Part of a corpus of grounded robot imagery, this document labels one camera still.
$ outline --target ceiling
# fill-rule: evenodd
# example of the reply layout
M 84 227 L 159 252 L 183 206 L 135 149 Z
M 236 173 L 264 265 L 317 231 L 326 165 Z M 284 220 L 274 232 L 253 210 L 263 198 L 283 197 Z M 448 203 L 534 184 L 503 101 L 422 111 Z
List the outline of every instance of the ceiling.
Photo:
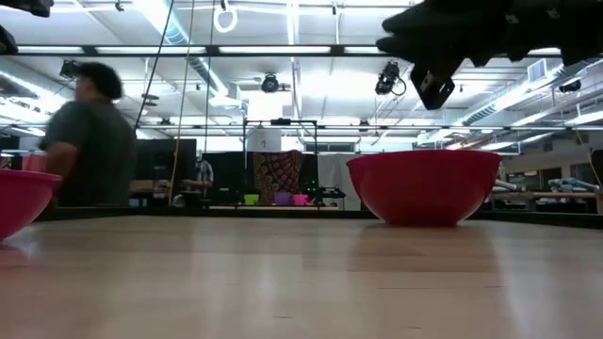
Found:
M 37 18 L 29 13 L 12 11 L 10 15 L 3 15 L 2 25 L 13 34 L 20 45 L 136 46 L 158 45 L 161 42 L 161 33 L 155 28 L 153 17 L 165 19 L 166 10 L 163 4 L 166 3 L 163 3 L 163 0 L 144 2 L 124 0 L 121 1 L 124 11 L 117 11 L 114 1 L 55 0 L 55 2 L 50 18 Z M 172 18 L 188 31 L 191 27 L 192 15 L 192 33 L 189 35 L 191 43 L 199 45 L 250 46 L 291 43 L 369 45 L 383 36 L 381 22 L 385 18 L 417 1 L 338 0 L 335 3 L 336 15 L 334 15 L 333 0 L 231 0 L 227 2 L 227 6 L 236 12 L 237 21 L 234 28 L 226 33 L 216 29 L 213 19 L 217 12 L 221 12 L 220 1 L 196 1 L 195 9 L 191 10 L 193 1 L 175 0 Z M 220 24 L 228 25 L 231 20 L 230 15 L 221 14 Z M 65 79 L 58 75 L 65 59 L 101 61 L 115 68 L 122 77 L 126 93 L 126 97 L 118 103 L 118 106 L 132 119 L 138 115 L 142 102 L 141 94 L 146 90 L 145 79 L 149 79 L 155 64 L 154 58 L 11 56 L 0 62 L 0 71 L 34 85 L 46 84 L 46 82 L 65 85 Z M 527 58 L 517 63 L 496 58 L 484 68 L 475 68 L 466 61 L 454 75 L 457 87 L 445 106 L 437 111 L 427 111 L 410 83 L 405 94 L 400 97 L 375 94 L 378 74 L 390 60 L 388 56 L 301 56 L 295 57 L 292 63 L 292 58 L 289 56 L 224 56 L 211 57 L 206 62 L 222 83 L 230 89 L 240 89 L 240 95 L 236 98 L 244 103 L 259 95 L 259 84 L 266 73 L 275 73 L 279 82 L 287 84 L 287 88 L 295 82 L 296 96 L 288 90 L 270 98 L 284 105 L 283 116 L 286 118 L 296 118 L 296 113 L 299 113 L 297 118 L 318 120 L 318 123 L 322 124 L 349 125 L 357 124 L 361 119 L 368 119 L 371 124 L 397 124 L 398 126 L 455 125 L 463 117 L 476 113 L 479 108 L 500 99 L 502 92 L 524 82 L 528 76 L 528 66 L 539 62 L 538 58 Z M 559 65 L 559 60 L 547 59 L 546 61 L 550 68 L 551 65 Z M 401 60 L 398 60 L 398 63 L 401 70 L 400 77 L 407 80 L 412 65 Z M 593 60 L 583 66 L 585 67 L 580 67 L 578 72 L 570 75 L 563 72 L 552 74 L 544 85 L 530 88 L 530 95 L 517 97 L 507 93 L 504 105 L 497 103 L 494 114 L 489 113 L 489 116 L 482 119 L 472 120 L 471 124 L 509 126 L 554 105 L 575 101 L 577 97 L 588 93 L 596 94 L 603 80 L 600 74 L 602 67 Z M 298 68 L 295 78 L 292 72 L 294 67 Z M 560 84 L 559 81 L 567 82 L 575 79 L 581 80 L 581 91 L 563 94 L 556 89 Z M 401 90 L 403 87 L 399 85 L 396 91 Z M 206 114 L 208 123 L 241 124 L 245 113 L 245 105 L 234 107 L 210 104 L 212 102 L 209 99 L 212 99 L 213 95 L 208 92 L 203 78 L 180 57 L 163 57 L 157 61 L 150 93 L 159 96 L 160 100 L 157 101 L 156 107 L 145 107 L 143 124 L 158 123 L 165 118 L 171 118 L 172 122 L 177 121 L 183 102 L 184 124 L 204 124 Z M 59 95 L 66 99 L 71 98 L 68 89 L 63 90 Z M 299 112 L 293 105 L 296 97 L 299 102 Z M 582 103 L 583 112 L 596 111 L 597 98 L 598 95 L 593 94 L 589 97 L 589 101 Z M 563 114 L 550 112 L 540 120 L 525 125 L 559 126 L 577 116 L 576 108 L 576 105 L 571 105 L 564 109 Z M 10 120 L 0 120 L 0 123 L 7 123 L 7 121 Z M 212 129 L 208 134 L 236 137 L 236 134 L 241 132 L 232 129 L 231 132 L 225 133 L 224 130 Z M 173 130 L 165 131 L 167 136 L 173 133 Z M 191 136 L 203 133 L 204 131 L 195 129 L 182 132 L 184 135 Z M 476 143 L 477 146 L 473 147 L 482 147 L 484 143 L 491 143 L 498 138 L 496 131 L 488 133 L 481 130 L 470 133 L 452 131 L 448 134 L 444 133 L 443 137 L 416 129 L 370 133 L 373 137 L 386 134 L 385 137 L 379 138 L 379 142 L 386 142 L 389 137 L 411 136 L 419 137 L 417 141 L 425 145 L 438 145 L 437 141 L 440 141 L 438 147 L 468 140 L 478 140 L 480 143 Z M 346 130 L 330 131 L 329 135 L 362 136 L 363 134 L 357 130 Z M 423 138 L 424 141 L 429 142 L 420 142 L 420 135 L 429 135 Z

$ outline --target plastic bowl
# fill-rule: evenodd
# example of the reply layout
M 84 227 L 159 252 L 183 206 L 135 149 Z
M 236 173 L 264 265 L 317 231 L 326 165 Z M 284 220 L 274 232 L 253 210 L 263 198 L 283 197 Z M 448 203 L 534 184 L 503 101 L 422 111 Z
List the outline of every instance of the plastic bowl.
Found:
M 0 169 L 0 241 L 21 231 L 46 208 L 60 177 Z
M 390 225 L 454 226 L 488 197 L 501 157 L 477 151 L 380 153 L 348 162 L 354 189 Z

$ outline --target pink bowl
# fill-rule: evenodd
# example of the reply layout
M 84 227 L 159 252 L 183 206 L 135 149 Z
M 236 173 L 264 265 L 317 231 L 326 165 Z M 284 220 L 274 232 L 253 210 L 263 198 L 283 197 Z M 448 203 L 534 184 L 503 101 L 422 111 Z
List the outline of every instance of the pink bowl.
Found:
M 53 197 L 59 176 L 0 169 L 0 241 L 29 225 Z
M 501 157 L 476 151 L 380 153 L 348 162 L 358 196 L 391 225 L 453 226 L 488 197 Z

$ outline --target white wall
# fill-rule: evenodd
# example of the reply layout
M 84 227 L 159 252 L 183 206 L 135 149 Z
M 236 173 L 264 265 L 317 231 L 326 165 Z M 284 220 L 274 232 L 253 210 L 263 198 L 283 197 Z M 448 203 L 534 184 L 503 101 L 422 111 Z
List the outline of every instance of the white wall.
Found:
M 589 143 L 585 146 L 578 145 L 574 140 L 553 141 L 553 151 L 544 153 L 542 144 L 538 150 L 526 151 L 510 160 L 504 160 L 503 166 L 507 173 L 517 173 L 527 170 L 546 170 L 562 168 L 562 176 L 571 176 L 571 166 L 589 162 L 589 151 L 603 149 L 603 133 L 592 132 L 589 134 Z

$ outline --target white ceiling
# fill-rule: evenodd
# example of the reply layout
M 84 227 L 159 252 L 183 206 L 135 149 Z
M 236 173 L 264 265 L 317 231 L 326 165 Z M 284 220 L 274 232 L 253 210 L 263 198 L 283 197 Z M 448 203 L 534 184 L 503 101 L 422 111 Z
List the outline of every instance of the white ceiling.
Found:
M 149 6 L 155 0 L 149 0 Z M 124 12 L 114 9 L 113 1 L 103 0 L 56 0 L 51 18 L 42 19 L 28 13 L 4 11 L 2 25 L 10 31 L 19 44 L 119 44 L 158 45 L 160 33 L 130 1 L 122 1 Z M 299 44 L 373 44 L 383 36 L 381 22 L 400 9 L 392 6 L 408 6 L 411 1 L 339 0 L 342 8 L 339 20 L 332 15 L 332 0 L 299 0 Z M 212 1 L 196 1 L 193 10 L 194 25 L 192 40 L 196 44 L 288 44 L 286 0 L 263 0 L 261 2 L 230 1 L 237 8 L 238 22 L 233 31 L 220 33 L 214 29 Z M 192 1 L 176 0 L 176 17 L 182 27 L 189 27 Z M 228 15 L 223 15 L 223 24 L 228 24 Z M 57 82 L 63 58 L 58 56 L 13 56 L 10 60 L 26 66 Z M 86 61 L 91 58 L 77 58 Z M 136 116 L 140 106 L 140 94 L 144 92 L 145 60 L 141 58 L 96 58 L 114 67 L 125 84 L 127 98 L 119 105 L 127 114 Z M 474 68 L 469 61 L 454 76 L 457 89 L 439 111 L 426 111 L 419 104 L 416 91 L 409 83 L 406 94 L 398 102 L 376 108 L 389 101 L 374 93 L 377 76 L 388 57 L 300 57 L 301 68 L 299 95 L 301 116 L 312 119 L 379 117 L 377 123 L 393 124 L 401 118 L 422 119 L 430 123 L 446 121 L 447 112 L 463 112 L 472 105 L 488 99 L 493 93 L 512 84 L 527 74 L 527 67 L 536 59 L 525 59 L 511 63 L 506 59 L 493 59 L 485 68 Z M 154 59 L 149 60 L 152 66 Z M 408 71 L 412 65 L 400 61 L 400 69 Z M 291 62 L 288 56 L 280 57 L 214 57 L 210 61 L 212 70 L 226 84 L 237 84 L 243 89 L 258 89 L 256 78 L 266 73 L 276 73 L 281 83 L 291 84 Z M 159 106 L 149 108 L 144 117 L 156 121 L 156 117 L 177 116 L 180 111 L 181 92 L 185 88 L 184 74 L 188 81 L 184 112 L 189 116 L 203 116 L 208 110 L 210 117 L 219 123 L 230 119 L 240 121 L 238 109 L 224 109 L 207 105 L 206 86 L 203 80 L 182 58 L 161 58 L 158 62 L 151 93 L 161 97 Z M 598 83 L 598 71 L 589 71 L 591 85 Z M 195 85 L 202 84 L 201 90 Z M 556 102 L 564 100 L 556 97 Z M 552 106 L 550 91 L 536 98 L 508 107 L 509 111 L 521 111 L 525 115 L 540 112 Z M 292 114 L 285 108 L 285 115 Z

